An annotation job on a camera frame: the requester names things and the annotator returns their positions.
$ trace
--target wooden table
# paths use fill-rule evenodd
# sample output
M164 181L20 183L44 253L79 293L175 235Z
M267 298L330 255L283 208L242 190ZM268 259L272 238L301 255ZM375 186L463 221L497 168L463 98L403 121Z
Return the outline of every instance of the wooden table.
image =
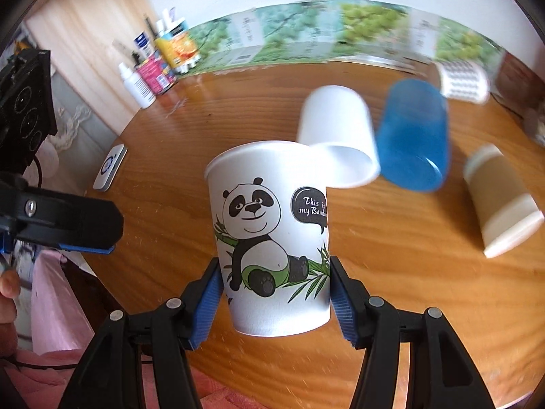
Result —
M325 84L363 95L376 125L388 88L407 77L332 62L182 80L121 135L129 151L110 190L89 192L114 201L125 216L114 253L89 255L89 264L130 313L177 296L216 253L203 179L213 157L243 143L295 140L303 100ZM494 100L450 102L450 119L452 167L438 192L410 192L382 178L328 189L330 251L350 276L397 308L441 308L501 406L532 391L545 373L545 228L510 253L486 259L462 167L480 145L494 143L543 207L545 150ZM222 300L208 341L189 358L271 408L345 409L363 351L343 339L334 316L302 335L238 334ZM408 346L402 346L396 407L404 407L407 376Z

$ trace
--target translucent blue cup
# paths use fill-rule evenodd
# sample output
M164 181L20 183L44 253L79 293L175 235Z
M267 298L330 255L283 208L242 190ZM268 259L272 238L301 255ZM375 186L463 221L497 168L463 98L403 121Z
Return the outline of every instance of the translucent blue cup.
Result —
M390 89L377 135L381 173L411 191L431 192L449 171L447 103L431 84L407 79Z

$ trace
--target panda belly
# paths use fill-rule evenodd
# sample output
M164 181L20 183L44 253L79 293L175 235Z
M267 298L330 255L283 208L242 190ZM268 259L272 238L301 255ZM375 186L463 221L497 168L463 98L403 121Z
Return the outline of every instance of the panda belly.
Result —
M242 257L240 269L247 266L261 266L269 270L283 270L288 265L288 255L273 240L263 241L250 248Z

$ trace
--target panda cup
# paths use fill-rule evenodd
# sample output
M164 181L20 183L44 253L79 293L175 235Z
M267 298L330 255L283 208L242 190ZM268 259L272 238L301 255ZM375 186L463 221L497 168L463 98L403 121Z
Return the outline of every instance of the panda cup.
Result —
M316 151L250 143L214 158L205 178L235 329L284 336L328 322L328 212Z

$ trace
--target brown cup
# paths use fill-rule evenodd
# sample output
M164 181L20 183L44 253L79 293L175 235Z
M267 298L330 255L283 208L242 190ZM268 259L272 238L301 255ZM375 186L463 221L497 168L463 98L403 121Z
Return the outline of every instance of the brown cup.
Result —
M543 213L496 146L484 145L468 159L464 179L479 217L487 258L518 246L543 224Z

